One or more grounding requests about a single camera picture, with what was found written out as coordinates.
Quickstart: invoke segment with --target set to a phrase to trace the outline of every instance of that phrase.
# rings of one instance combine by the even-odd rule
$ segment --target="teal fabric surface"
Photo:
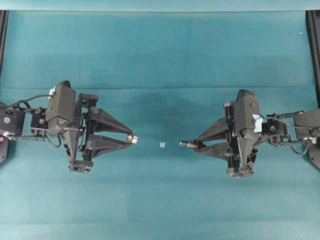
[[[1,0],[0,9],[91,12],[261,12],[320,9],[318,0]]]
[[[234,179],[225,161],[178,146],[240,88],[264,115],[317,107],[304,16],[11,12],[0,100],[69,80],[139,142],[88,175],[68,171],[62,148],[14,142],[0,166],[1,239],[318,239],[320,174],[304,157],[262,145],[254,176]]]
[[[314,84],[305,12],[10,12],[1,85],[50,88]]]

